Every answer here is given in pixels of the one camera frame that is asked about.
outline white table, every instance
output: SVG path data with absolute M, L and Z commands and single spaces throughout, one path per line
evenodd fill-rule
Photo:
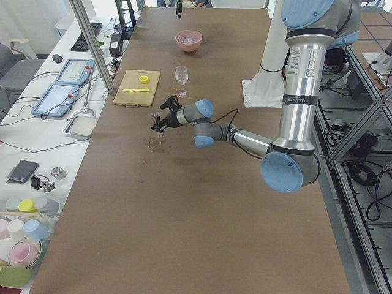
M 102 22 L 102 29 L 100 34 L 97 36 L 97 39 L 104 42 L 104 45 L 101 46 L 101 48 L 104 51 L 105 62 L 108 64 L 112 60 L 108 50 L 110 45 L 110 37 L 104 37 L 104 32 L 113 27 L 115 20 L 92 18 L 90 21 L 91 23 Z M 92 59 L 90 52 L 72 52 L 70 50 L 79 34 L 80 28 L 78 23 L 74 21 L 64 36 L 61 38 L 57 46 L 55 46 L 36 75 L 49 71 L 60 71 L 65 64 L 65 61 L 69 58 Z M 55 53 L 61 55 L 64 58 L 62 63 L 56 64 L 52 60 L 51 57 Z M 54 82 L 55 78 L 56 74 L 48 74 L 34 79 L 32 82 L 30 82 L 20 97 L 40 97 L 48 88 L 49 84 Z M 104 98 L 106 96 L 106 88 L 102 82 L 102 79 L 99 78 L 97 70 L 94 72 L 92 83 L 94 83 L 94 86 L 89 93 L 89 108 L 94 110 L 96 118 L 98 118 L 105 103 Z M 86 93 L 86 90 L 87 86 L 81 88 L 79 96 Z M 85 96 L 76 101 L 71 111 L 69 111 L 63 118 L 46 120 L 42 120 L 39 117 L 32 118 L 33 115 L 31 114 L 31 110 L 32 107 L 37 103 L 37 99 L 25 98 L 18 100 L 9 111 L 9 114 L 13 116 L 19 113 L 20 114 L 16 118 L 6 116 L 3 119 L 2 123 L 0 123 L 0 140 L 10 145 L 26 148 L 31 151 L 48 149 L 61 144 L 75 142 L 77 139 L 66 137 L 63 134 L 63 130 L 68 123 L 67 119 L 70 117 L 70 115 L 75 110 L 78 110 L 83 106 L 84 98 Z M 27 120 L 12 124 L 21 119 Z M 0 211 L 6 211 L 6 201 L 10 197 L 35 199 L 39 196 L 46 196 L 60 202 L 60 209 L 62 210 L 62 207 L 66 202 L 69 191 L 77 175 L 83 156 L 87 150 L 88 144 L 89 141 L 83 141 L 76 144 L 55 148 L 50 151 L 30 153 L 0 143 L 0 181 L 2 181 L 0 184 Z M 31 187 L 30 181 L 24 184 L 7 183 L 7 175 L 21 159 L 39 163 L 39 167 L 36 170 L 37 174 L 39 174 L 40 171 L 50 172 L 50 170 L 54 167 L 62 167 L 66 171 L 67 177 L 62 181 L 58 181 L 56 188 L 49 193 L 42 192 L 41 190 L 34 190 Z M 9 250 L 14 244 L 15 242 L 11 241 L 9 238 L 1 240 L 0 258 L 7 260 L 6 258 L 8 256 Z M 32 281 L 26 286 L 25 289 L 23 289 L 22 293 L 28 293 L 31 284 Z

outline person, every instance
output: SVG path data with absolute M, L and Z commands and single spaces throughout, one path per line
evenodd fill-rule
M 188 0 L 183 0 L 183 7 L 185 7 L 184 4 L 187 4 L 189 2 Z M 196 5 L 204 4 L 205 2 L 205 7 L 212 8 L 211 0 L 195 0 L 194 1 Z M 176 0 L 170 0 L 170 4 L 166 5 L 165 0 L 157 0 L 157 6 L 158 7 L 176 7 Z

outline black keyboard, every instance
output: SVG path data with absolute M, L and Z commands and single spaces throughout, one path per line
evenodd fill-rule
M 98 36 L 98 33 L 102 27 L 102 23 L 92 23 L 91 26 L 92 26 L 92 30 L 94 31 L 94 34 Z M 72 46 L 71 51 L 87 51 L 87 50 L 88 50 L 88 44 L 86 42 L 83 33 L 81 33 L 79 38 L 76 40 L 75 44 Z

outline black box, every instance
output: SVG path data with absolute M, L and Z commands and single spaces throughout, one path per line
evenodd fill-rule
M 111 41 L 109 46 L 109 52 L 111 57 L 120 57 L 123 50 L 123 40 L 121 40 L 121 35 L 114 34 L 111 35 Z

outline black mouse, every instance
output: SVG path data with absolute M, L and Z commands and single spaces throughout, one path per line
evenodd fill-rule
M 55 61 L 55 63 L 62 63 L 62 57 L 58 54 L 54 54 L 52 56 L 53 60 Z

